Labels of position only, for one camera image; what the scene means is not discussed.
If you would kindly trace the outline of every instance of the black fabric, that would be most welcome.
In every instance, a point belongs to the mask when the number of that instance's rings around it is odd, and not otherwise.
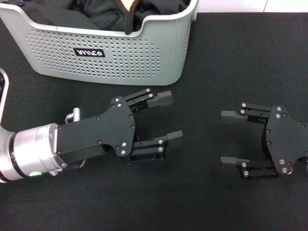
[[[8,0],[18,5],[19,0]],[[135,0],[128,11],[121,0],[25,0],[21,8],[36,23],[82,29],[124,31],[141,28],[149,15],[182,12],[190,0]]]
[[[36,73],[3,24],[0,67],[10,78],[4,128],[20,131],[104,112],[142,86],[78,82]],[[167,160],[126,166],[106,155],[81,170],[0,185],[0,224],[11,230],[303,231],[308,175],[241,181],[220,156],[262,160],[262,125],[221,124],[242,101],[283,104],[308,121],[308,15],[209,13],[192,23],[187,60],[171,90],[174,104],[136,114],[144,139],[183,130]]]

